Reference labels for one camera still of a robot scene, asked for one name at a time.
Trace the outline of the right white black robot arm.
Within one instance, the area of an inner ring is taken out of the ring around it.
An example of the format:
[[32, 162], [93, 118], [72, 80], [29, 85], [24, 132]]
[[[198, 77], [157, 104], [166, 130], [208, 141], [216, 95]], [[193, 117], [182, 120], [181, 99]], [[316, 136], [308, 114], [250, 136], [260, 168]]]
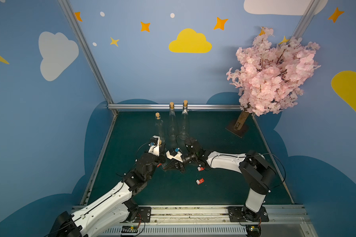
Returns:
[[243, 206], [243, 213], [257, 218], [261, 214], [263, 203], [268, 193], [274, 188], [272, 183], [277, 171], [265, 158], [266, 154], [249, 151], [243, 154], [227, 154], [217, 151], [205, 150], [194, 138], [185, 140], [187, 154], [181, 148], [172, 148], [165, 153], [170, 162], [164, 167], [168, 169], [185, 170], [186, 164], [195, 164], [210, 171], [212, 169], [225, 169], [240, 173], [249, 186], [249, 193]]

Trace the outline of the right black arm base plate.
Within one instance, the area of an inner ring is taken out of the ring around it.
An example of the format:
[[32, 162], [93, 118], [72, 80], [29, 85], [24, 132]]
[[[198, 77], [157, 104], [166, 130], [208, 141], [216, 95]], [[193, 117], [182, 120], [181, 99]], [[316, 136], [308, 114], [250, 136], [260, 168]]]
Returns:
[[254, 212], [245, 206], [227, 207], [230, 222], [269, 222], [268, 213], [264, 206]]

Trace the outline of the clear glass bottle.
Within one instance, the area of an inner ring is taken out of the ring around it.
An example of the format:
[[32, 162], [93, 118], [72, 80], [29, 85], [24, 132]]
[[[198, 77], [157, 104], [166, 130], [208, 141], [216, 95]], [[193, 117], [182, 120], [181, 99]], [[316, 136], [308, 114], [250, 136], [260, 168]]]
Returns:
[[169, 120], [168, 120], [168, 135], [169, 139], [174, 142], [179, 134], [178, 122], [175, 113], [175, 105], [173, 102], [169, 104]]
[[156, 119], [155, 126], [157, 129], [157, 135], [160, 137], [161, 143], [165, 144], [165, 128], [160, 113], [155, 113], [155, 119]]
[[159, 145], [159, 156], [158, 156], [159, 165], [158, 165], [158, 167], [162, 167], [162, 168], [165, 168], [165, 166], [167, 165], [165, 146], [166, 146], [165, 143], [161, 143]]
[[188, 101], [184, 100], [183, 102], [183, 111], [181, 115], [181, 127], [179, 139], [185, 140], [189, 137], [189, 118], [188, 118]]

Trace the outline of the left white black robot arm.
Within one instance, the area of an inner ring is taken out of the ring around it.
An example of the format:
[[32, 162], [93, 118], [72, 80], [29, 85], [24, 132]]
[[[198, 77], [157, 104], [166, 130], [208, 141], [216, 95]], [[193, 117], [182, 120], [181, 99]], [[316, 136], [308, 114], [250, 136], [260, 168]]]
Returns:
[[140, 193], [165, 159], [159, 136], [149, 141], [149, 150], [135, 162], [135, 168], [121, 181], [90, 205], [69, 214], [61, 213], [48, 237], [97, 237], [116, 223], [134, 220], [138, 206], [132, 197]]

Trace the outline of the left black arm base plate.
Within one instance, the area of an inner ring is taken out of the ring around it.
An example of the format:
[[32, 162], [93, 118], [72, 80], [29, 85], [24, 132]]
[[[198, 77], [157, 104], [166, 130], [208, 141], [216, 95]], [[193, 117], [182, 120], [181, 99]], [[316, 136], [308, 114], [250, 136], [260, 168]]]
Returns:
[[135, 222], [145, 222], [149, 223], [151, 218], [152, 208], [150, 206], [138, 206], [129, 212], [129, 215], [125, 222], [135, 223]]

